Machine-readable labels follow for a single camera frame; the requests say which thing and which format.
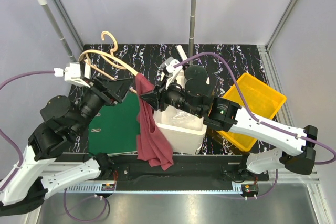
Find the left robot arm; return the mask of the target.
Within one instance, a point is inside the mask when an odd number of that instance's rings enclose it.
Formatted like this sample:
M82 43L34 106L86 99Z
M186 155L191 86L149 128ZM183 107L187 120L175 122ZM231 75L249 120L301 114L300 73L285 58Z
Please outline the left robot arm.
M101 108L122 103L133 84L132 78L112 81L95 77L83 81L86 88L79 102L57 95L41 109L43 123L29 137L12 173L1 181L1 216L27 214L72 185L90 179L107 180L113 175L107 153L97 153L63 172L42 175L76 137L83 135Z

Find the beige wooden clothes hanger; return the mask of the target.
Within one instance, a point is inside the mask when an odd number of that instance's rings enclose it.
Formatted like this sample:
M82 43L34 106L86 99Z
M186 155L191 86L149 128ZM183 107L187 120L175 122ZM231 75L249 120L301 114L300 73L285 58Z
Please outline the beige wooden clothes hanger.
M109 31L103 31L101 33L101 40L105 41L105 37L109 37L112 42L113 42L113 47L110 49L110 52L103 52L103 51L99 51L96 49L88 49L85 50L84 52L82 52L78 58L79 62L84 62L85 64L87 64L90 68L96 70L97 72L99 72L100 74L102 74L103 76L107 77L108 79L114 81L116 80L116 78L112 77L111 75L107 74L106 72L104 72L102 69L98 68L98 66L94 65L89 57L89 54L98 54L100 55L105 62L107 62L109 65L120 69L120 70L127 70L129 73L131 73L133 76L137 76L138 72L133 69L131 66L129 66L128 64L126 64L124 61L122 61L121 59L117 58L114 53L117 52L118 50L118 43L117 40L115 39L115 37L113 36L112 33L110 33Z

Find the maroon tank top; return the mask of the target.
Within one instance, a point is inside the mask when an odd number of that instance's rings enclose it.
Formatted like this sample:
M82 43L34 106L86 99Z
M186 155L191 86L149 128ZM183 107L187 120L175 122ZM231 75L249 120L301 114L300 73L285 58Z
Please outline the maroon tank top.
M154 85L140 73L135 77L135 84L139 102L137 121L140 125L140 133L136 137L138 160L167 170L174 165L173 149L155 123L153 108L140 98L140 95L151 92Z

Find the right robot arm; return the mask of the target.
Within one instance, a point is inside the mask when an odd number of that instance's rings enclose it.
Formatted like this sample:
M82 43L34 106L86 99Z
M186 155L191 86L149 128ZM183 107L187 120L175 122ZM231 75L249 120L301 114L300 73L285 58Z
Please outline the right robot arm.
M316 138L315 127L294 128L254 115L246 106L216 97L214 87L207 83L206 77L189 78L183 86L177 81L169 83L164 77L152 91L140 98L156 111L172 106L201 118L212 130L248 135L273 145L273 150L246 154L244 163L238 167L239 176L244 180L280 168L300 175L312 173L316 151L305 137Z

